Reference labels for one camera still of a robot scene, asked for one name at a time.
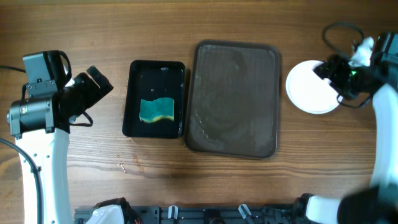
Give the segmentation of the pink plate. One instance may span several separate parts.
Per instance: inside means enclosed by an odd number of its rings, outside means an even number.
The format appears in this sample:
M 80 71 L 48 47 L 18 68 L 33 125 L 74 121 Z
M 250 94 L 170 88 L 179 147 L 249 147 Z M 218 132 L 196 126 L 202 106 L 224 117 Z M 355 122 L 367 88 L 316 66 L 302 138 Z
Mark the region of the pink plate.
M 289 72 L 285 89 L 290 101 L 300 110 L 310 114 L 325 114 L 333 111 L 343 97 L 334 90 L 328 79 L 320 78 L 313 70 L 323 64 L 307 60 L 297 64 Z

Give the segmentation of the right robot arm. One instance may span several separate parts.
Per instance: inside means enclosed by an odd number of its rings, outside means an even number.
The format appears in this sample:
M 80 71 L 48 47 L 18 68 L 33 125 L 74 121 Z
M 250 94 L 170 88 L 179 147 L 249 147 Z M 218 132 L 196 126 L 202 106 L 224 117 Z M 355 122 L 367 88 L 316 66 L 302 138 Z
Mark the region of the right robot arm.
M 397 223 L 397 88 L 378 64 L 306 60 L 288 73 L 289 100 L 309 114 L 326 114 L 356 93 L 369 93 L 375 119 L 369 185 L 342 198 L 311 195 L 304 216 L 315 223 Z

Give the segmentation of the green yellow sponge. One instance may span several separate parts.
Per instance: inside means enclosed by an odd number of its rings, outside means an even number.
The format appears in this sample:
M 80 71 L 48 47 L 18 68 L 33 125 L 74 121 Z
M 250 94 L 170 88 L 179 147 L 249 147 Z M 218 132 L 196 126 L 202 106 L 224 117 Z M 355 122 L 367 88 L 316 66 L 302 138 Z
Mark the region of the green yellow sponge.
M 155 123 L 162 119 L 175 120 L 175 101 L 164 97 L 153 101 L 141 100 L 139 119 L 145 123 Z

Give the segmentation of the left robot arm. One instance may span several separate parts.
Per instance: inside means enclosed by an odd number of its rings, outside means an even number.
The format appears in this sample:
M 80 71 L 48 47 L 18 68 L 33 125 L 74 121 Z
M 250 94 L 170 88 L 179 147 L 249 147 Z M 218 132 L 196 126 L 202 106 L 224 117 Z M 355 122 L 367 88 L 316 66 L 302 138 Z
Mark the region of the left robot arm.
M 87 116 L 113 90 L 109 80 L 94 66 L 73 79 L 70 86 L 13 102 L 7 114 L 11 145 L 19 154 L 24 189 L 25 223 L 72 223 L 67 177 L 70 128 L 79 116 Z

